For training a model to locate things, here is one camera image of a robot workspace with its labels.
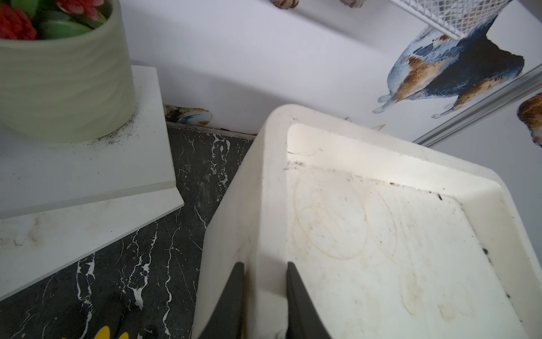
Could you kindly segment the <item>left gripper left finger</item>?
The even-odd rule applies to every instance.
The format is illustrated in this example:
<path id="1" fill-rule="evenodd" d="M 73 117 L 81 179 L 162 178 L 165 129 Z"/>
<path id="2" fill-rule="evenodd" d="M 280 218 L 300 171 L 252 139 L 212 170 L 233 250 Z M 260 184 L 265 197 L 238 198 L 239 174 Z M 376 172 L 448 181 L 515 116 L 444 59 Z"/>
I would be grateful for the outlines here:
<path id="1" fill-rule="evenodd" d="M 244 317 L 244 264 L 237 262 L 199 339 L 240 339 Z"/>

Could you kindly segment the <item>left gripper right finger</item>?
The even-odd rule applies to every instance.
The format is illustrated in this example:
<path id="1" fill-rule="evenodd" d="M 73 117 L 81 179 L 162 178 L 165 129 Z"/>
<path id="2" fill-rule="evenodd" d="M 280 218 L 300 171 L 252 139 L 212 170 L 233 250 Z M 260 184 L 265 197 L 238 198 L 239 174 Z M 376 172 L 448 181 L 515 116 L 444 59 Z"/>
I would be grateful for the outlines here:
<path id="1" fill-rule="evenodd" d="M 287 338 L 331 339 L 293 262 L 287 264 Z"/>

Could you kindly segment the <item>white drawer cabinet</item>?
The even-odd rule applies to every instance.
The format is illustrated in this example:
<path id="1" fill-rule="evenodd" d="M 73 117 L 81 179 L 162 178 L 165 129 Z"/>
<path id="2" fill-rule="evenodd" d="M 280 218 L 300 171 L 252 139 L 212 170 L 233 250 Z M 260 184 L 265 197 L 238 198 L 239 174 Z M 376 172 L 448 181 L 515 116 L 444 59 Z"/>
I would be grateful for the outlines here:
<path id="1" fill-rule="evenodd" d="M 492 170 L 298 105 L 207 226 L 192 336 L 244 264 L 245 338 L 283 338 L 293 263 L 333 338 L 540 338 L 541 267 Z"/>

